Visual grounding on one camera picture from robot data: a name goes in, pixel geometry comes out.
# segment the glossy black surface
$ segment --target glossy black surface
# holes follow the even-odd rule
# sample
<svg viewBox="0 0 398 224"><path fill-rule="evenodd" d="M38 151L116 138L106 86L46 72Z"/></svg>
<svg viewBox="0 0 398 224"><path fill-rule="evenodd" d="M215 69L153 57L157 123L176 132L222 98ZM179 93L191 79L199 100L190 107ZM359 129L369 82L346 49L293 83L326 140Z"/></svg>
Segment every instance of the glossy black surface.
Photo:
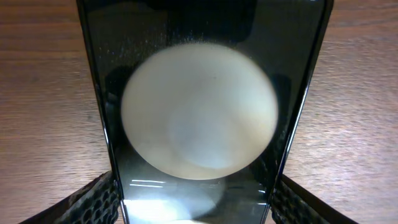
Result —
<svg viewBox="0 0 398 224"><path fill-rule="evenodd" d="M326 2L78 1L86 48L126 221L195 219L260 223L288 153L324 29ZM250 166L216 180L185 180L149 165L120 118L124 86L149 56L175 44L212 42L251 57L279 101L273 140Z"/></svg>

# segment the wooden table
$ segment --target wooden table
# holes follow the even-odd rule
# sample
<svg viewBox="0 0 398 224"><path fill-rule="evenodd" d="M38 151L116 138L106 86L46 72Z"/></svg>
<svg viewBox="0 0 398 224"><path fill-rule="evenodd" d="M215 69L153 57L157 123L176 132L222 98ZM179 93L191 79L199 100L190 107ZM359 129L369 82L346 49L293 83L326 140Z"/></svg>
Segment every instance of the wooden table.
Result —
<svg viewBox="0 0 398 224"><path fill-rule="evenodd" d="M285 174L398 223L398 1L336 0ZM0 0L0 220L110 169L74 0Z"/></svg>

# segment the brown wooden floor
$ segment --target brown wooden floor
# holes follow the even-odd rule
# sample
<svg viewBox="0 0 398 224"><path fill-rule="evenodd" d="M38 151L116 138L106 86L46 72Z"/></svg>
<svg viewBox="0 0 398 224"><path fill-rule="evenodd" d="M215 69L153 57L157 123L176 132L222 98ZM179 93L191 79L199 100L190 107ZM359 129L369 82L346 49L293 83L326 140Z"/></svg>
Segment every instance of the brown wooden floor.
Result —
<svg viewBox="0 0 398 224"><path fill-rule="evenodd" d="M398 223L398 1L336 0L285 174ZM110 169L74 0L0 0L0 222Z"/></svg>

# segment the wood grain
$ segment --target wood grain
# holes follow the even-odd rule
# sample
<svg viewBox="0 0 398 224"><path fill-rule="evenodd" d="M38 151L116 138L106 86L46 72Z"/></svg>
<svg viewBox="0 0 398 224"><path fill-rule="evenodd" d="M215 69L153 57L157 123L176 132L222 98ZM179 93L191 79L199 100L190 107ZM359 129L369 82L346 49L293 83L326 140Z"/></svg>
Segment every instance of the wood grain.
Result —
<svg viewBox="0 0 398 224"><path fill-rule="evenodd" d="M336 0L285 174L361 223L398 223L397 71L398 1ZM74 0L0 0L0 128L2 223L110 169Z"/></svg>

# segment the black tray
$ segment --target black tray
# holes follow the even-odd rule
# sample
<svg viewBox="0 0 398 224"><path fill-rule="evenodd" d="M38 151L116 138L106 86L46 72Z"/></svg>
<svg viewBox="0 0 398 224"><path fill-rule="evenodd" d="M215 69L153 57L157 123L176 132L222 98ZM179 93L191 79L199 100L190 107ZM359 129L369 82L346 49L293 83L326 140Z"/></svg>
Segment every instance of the black tray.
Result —
<svg viewBox="0 0 398 224"><path fill-rule="evenodd" d="M177 200L194 206L187 206L195 211L190 215L201 222L263 223L289 153L333 1L77 3L124 221L181 218L173 210ZM162 173L138 155L121 126L120 99L133 71L161 49L197 41L226 45L250 56L268 74L279 102L277 130L261 156L243 170L216 180L184 180ZM131 186L132 180L155 180L162 186L143 190Z"/></svg>

